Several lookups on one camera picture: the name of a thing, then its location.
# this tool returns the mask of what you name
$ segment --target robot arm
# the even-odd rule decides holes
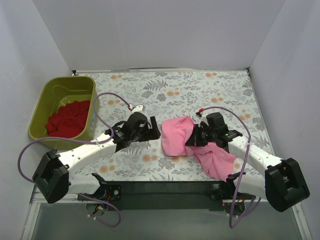
[[[128,147],[132,142],[159,139],[156,118],[150,117],[150,122],[151,124],[144,115],[144,107],[139,105],[131,111],[127,121],[120,121],[112,127],[114,136],[110,141],[98,144],[110,138],[109,129],[92,141],[97,144],[84,144],[59,154],[54,151],[47,152],[42,157],[32,180],[49,204],[59,201],[66,194],[83,193],[100,199],[101,194],[105,194],[106,191],[117,193],[114,188],[121,186],[107,184],[97,173],[86,176],[77,176],[75,173],[101,157]],[[110,196],[111,200],[119,197],[118,194]]]
[[[195,124],[186,146],[203,147],[208,142],[216,143],[227,152],[244,159],[248,140],[237,130],[229,130],[219,112],[206,114],[197,112],[200,123]],[[294,206],[310,196],[308,186],[298,162],[292,158],[281,159],[255,145],[251,145],[247,163],[255,168],[263,178],[244,174],[238,192],[268,200],[279,212]],[[226,179],[223,189],[232,196],[238,183],[239,173]]]

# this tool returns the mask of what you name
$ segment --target pink towel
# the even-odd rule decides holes
[[[194,155],[208,177],[226,181],[233,173],[236,157],[212,142],[203,147],[185,146],[193,128],[194,122],[189,116],[165,120],[161,139],[164,154],[171,157]]]

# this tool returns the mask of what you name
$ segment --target red cloth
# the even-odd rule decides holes
[[[69,139],[79,135],[85,129],[89,107],[89,100],[74,101],[59,107],[45,125],[49,136]]]

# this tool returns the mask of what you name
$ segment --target floral patterned surface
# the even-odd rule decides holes
[[[253,143],[271,152],[265,125],[246,71],[137,71],[81,75],[95,80],[98,93],[117,93],[133,105],[144,105],[145,114],[156,117],[160,131],[161,123],[171,118],[190,116],[195,122],[199,122],[195,112],[200,108],[221,106],[231,109],[248,126]],[[106,96],[100,100],[99,114],[107,123],[114,125],[127,120],[130,111],[116,97]],[[245,133],[241,123],[230,113],[222,114],[230,129],[240,129]],[[98,122],[95,135],[99,136],[105,130],[106,127]],[[235,160],[234,172],[240,171],[242,163],[239,158]],[[245,171],[250,175],[260,175],[249,165]],[[160,139],[134,142],[113,155],[97,159],[76,174],[90,173],[99,173],[107,181],[212,180],[192,156],[165,156]]]

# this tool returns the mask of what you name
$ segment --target plastic tub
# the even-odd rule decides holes
[[[88,117],[84,130],[72,139],[91,141],[94,138],[97,117],[94,113],[94,99],[97,97],[96,83],[88,76],[64,76],[50,80],[43,88],[36,105],[28,129],[29,136],[36,140],[48,137],[47,124],[49,117],[57,113],[59,107],[74,101],[90,100]],[[95,109],[99,109],[100,102],[96,101]],[[48,147],[56,150],[71,150],[82,145],[81,143],[48,139],[41,141]]]

